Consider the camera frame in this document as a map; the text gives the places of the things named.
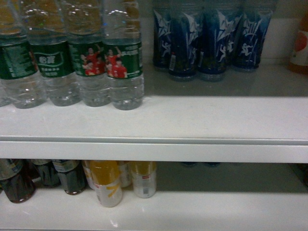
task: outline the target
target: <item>clear plastic bottle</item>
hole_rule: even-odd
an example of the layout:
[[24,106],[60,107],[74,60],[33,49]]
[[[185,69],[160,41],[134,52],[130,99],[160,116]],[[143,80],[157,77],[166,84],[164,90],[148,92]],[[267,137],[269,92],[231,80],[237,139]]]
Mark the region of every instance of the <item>clear plastic bottle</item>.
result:
[[156,162],[130,161],[134,193],[140,198],[149,198],[156,192]]
[[97,0],[61,0],[73,66],[83,102],[92,107],[110,102]]
[[0,107],[10,104],[11,101],[6,94],[3,85],[0,82]]
[[25,109],[46,101],[26,32],[9,0],[0,0],[0,79],[15,107]]
[[113,106],[132,110],[142,104],[144,79],[139,7],[135,0],[103,0],[103,43]]
[[98,200],[102,206],[114,207],[122,200],[120,172],[114,160],[90,160],[90,170]]
[[57,1],[20,0],[19,8],[50,100],[56,106],[79,102],[78,84]]

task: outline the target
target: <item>blue bottle label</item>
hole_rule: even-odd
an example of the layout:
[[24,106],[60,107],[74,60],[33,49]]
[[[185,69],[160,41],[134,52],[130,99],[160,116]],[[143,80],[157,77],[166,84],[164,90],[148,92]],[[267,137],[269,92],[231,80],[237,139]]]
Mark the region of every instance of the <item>blue bottle label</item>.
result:
[[169,72],[179,77],[195,74],[198,41],[202,30],[199,13],[181,13],[171,20],[171,60]]
[[168,11],[154,12],[154,55],[153,63],[160,68],[168,68],[171,54],[171,18]]
[[245,69],[258,67],[271,16],[272,12],[268,14],[244,13],[242,32],[233,62],[235,66]]

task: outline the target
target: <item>orange bottle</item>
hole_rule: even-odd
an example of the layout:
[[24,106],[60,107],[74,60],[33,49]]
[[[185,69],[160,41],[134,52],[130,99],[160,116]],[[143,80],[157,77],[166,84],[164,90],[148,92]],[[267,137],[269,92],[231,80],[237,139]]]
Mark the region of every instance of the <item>orange bottle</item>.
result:
[[308,74],[308,12],[302,18],[288,69]]

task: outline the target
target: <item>water bottle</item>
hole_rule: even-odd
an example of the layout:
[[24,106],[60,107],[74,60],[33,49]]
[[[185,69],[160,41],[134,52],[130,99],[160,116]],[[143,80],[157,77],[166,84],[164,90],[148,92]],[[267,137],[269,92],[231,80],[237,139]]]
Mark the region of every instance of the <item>water bottle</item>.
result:
[[19,8],[50,100],[56,106],[79,102],[79,89],[57,1],[20,0]]
[[0,82],[0,107],[10,104],[11,101],[6,94],[3,85]]
[[135,0],[103,0],[103,43],[110,98],[120,110],[142,104],[144,79],[139,7]]
[[88,106],[106,105],[110,98],[98,1],[62,0],[61,7],[80,96]]
[[38,106],[46,101],[46,94],[26,32],[11,1],[0,0],[0,12],[1,83],[15,107]]

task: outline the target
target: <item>white bottle label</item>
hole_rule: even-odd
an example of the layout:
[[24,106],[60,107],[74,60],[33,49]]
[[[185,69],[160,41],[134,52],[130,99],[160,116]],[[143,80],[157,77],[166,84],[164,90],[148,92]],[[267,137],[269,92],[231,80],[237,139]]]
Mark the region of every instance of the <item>white bottle label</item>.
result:
[[134,192],[138,197],[149,198],[156,192],[156,170],[149,175],[131,173]]
[[131,184],[130,167],[129,162],[119,165],[121,186],[125,188]]
[[108,185],[94,185],[97,198],[101,202],[102,206],[114,207],[121,201],[122,189],[120,178]]
[[308,66],[308,32],[301,30],[298,32],[290,62]]

